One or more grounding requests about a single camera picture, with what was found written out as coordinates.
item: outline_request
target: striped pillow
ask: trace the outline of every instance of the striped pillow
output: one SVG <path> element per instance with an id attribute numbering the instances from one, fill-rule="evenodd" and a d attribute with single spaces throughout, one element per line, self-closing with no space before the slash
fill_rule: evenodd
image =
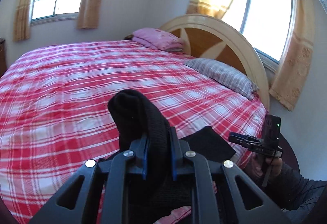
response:
<path id="1" fill-rule="evenodd" d="M 195 58 L 185 62 L 185 65 L 216 80 L 249 100 L 253 100 L 252 92 L 259 90 L 258 86 L 246 75 L 222 62 L 206 58 Z"/>

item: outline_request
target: window frame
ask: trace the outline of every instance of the window frame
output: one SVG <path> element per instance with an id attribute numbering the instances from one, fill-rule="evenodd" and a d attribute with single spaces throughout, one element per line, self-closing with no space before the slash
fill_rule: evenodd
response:
<path id="1" fill-rule="evenodd" d="M 294 3 L 295 3 L 295 0 L 291 0 L 291 15 L 290 15 L 287 38 L 285 40 L 285 45 L 284 45 L 284 48 L 283 48 L 283 52 L 284 52 L 285 46 L 287 45 L 287 43 L 289 41 L 289 38 L 290 38 L 290 31 L 291 31 L 292 21 L 293 21 L 293 17 L 294 17 L 294 8 L 295 8 Z M 248 15 L 249 15 L 250 5 L 251 5 L 251 0 L 246 0 L 246 6 L 245 6 L 244 15 L 243 15 L 243 20 L 242 20 L 242 24 L 241 24 L 241 27 L 240 27 L 240 30 L 239 30 L 239 32 L 241 34 L 243 34 L 244 28 L 246 26 L 246 21 L 247 21 Z M 266 53 L 258 50 L 255 47 L 254 47 L 254 49 L 256 50 L 259 57 L 261 58 L 261 61 L 264 64 L 264 66 L 266 68 L 268 68 L 269 70 L 271 70 L 273 72 L 276 72 L 277 68 L 278 68 L 278 65 L 279 65 L 279 61 L 277 61 L 276 59 L 274 59 L 271 56 L 267 55 Z"/>
<path id="2" fill-rule="evenodd" d="M 56 5 L 57 5 L 57 0 L 56 0 L 52 15 L 32 19 L 33 11 L 34 11 L 34 3 L 35 3 L 35 0 L 33 0 L 33 3 L 32 3 L 31 25 L 43 24 L 43 23 L 47 23 L 47 22 L 51 22 L 51 21 L 58 21 L 58 20 L 76 19 L 78 17 L 78 12 L 55 14 Z"/>

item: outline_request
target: curved headboard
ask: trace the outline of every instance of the curved headboard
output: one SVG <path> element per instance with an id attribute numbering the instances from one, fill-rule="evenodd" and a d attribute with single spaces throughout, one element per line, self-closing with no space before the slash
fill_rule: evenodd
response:
<path id="1" fill-rule="evenodd" d="M 200 14 L 176 17 L 160 29 L 184 39 L 185 53 L 224 62 L 246 74 L 258 85 L 260 100 L 269 110 L 269 86 L 264 66 L 256 50 L 236 29 L 219 19 Z"/>

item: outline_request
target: black knit cloth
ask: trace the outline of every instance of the black knit cloth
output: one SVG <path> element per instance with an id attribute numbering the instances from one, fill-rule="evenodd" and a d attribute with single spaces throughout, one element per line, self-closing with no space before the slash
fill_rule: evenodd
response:
<path id="1" fill-rule="evenodd" d="M 191 205 L 190 183 L 172 180 L 169 122 L 158 108 L 140 92 L 123 90 L 109 101 L 108 109 L 119 131 L 119 152 L 143 133 L 149 140 L 147 179 L 129 183 L 129 223 L 154 223 L 173 209 Z M 192 150 L 214 161 L 235 154 L 211 127 L 184 139 Z"/>

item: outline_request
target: plaid blanket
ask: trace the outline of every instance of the plaid blanket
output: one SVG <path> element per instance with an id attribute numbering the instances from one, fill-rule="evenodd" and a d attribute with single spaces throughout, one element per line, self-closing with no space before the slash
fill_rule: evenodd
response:
<path id="1" fill-rule="evenodd" d="M 225 140 L 230 131 L 260 137 L 266 110 L 259 99 L 183 65 L 189 58 L 133 41 L 51 46 L 20 57 L 0 79 L 0 195 L 18 222 L 27 223 L 86 160 L 118 150 L 107 103 L 120 90 L 143 93 L 179 138 L 207 125 Z M 250 153 L 231 146 L 244 167 Z"/>

